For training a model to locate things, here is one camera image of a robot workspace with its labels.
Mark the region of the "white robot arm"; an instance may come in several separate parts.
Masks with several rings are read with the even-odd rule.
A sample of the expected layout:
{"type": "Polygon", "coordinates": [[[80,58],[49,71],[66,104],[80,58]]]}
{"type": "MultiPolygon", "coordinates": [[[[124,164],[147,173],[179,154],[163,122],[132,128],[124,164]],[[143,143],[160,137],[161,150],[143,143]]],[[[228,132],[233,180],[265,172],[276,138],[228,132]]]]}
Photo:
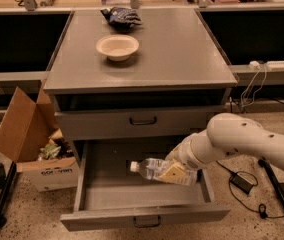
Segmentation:
{"type": "Polygon", "coordinates": [[[212,117],[207,128],[184,138],[165,158],[160,180],[181,184],[190,172],[237,155],[265,159],[284,171],[284,135],[265,130],[258,122],[231,113],[212,117]]]}

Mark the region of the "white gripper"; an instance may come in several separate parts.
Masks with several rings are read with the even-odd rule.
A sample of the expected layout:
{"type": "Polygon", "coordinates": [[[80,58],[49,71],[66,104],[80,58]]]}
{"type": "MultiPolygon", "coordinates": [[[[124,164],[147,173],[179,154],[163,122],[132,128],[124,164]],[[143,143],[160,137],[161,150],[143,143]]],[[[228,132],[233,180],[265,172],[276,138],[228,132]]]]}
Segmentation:
{"type": "Polygon", "coordinates": [[[193,133],[184,138],[165,157],[169,162],[158,179],[166,183],[183,184],[186,170],[200,170],[206,167],[202,155],[205,154],[208,144],[206,133],[193,133]]]}

